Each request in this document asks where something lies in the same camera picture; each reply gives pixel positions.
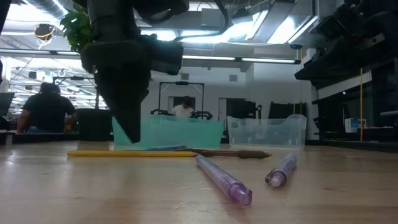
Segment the plastic container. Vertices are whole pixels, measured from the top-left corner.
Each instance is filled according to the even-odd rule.
[[[219,148],[224,129],[218,121],[147,115],[141,119],[141,142],[132,144],[115,118],[112,125],[115,150],[170,145]]]
[[[287,119],[236,119],[228,117],[231,146],[287,147],[301,149],[305,144],[307,119],[294,114]]]

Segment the person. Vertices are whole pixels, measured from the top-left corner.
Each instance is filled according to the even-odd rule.
[[[189,96],[184,96],[182,104],[173,108],[172,115],[179,118],[190,118],[192,112],[191,98]]]
[[[17,124],[17,133],[61,133],[65,127],[65,114],[69,123],[76,121],[75,107],[60,95],[59,87],[42,83],[40,92],[31,96],[23,106]]]

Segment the purple marker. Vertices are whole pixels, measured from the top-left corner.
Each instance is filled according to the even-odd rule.
[[[294,166],[296,165],[297,157],[289,154],[285,157],[278,168],[271,170],[266,177],[266,183],[273,187],[280,187],[284,185],[289,178]]]
[[[235,179],[231,174],[219,168],[204,156],[196,156],[198,165],[206,172],[206,174],[218,185],[218,187],[234,202],[242,205],[250,205],[252,191],[247,189],[242,182]]]

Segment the pencil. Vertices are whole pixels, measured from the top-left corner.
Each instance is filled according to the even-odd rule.
[[[68,151],[68,156],[88,157],[195,157],[194,152],[152,152],[152,151]]]

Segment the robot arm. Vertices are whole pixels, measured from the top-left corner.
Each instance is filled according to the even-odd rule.
[[[162,21],[188,10],[187,0],[86,0],[95,33],[94,42],[81,53],[82,65],[94,74],[97,89],[132,142],[140,141],[141,102],[148,94],[150,71],[177,75],[183,47],[163,42],[155,35],[141,35],[133,8],[140,16],[169,11]]]

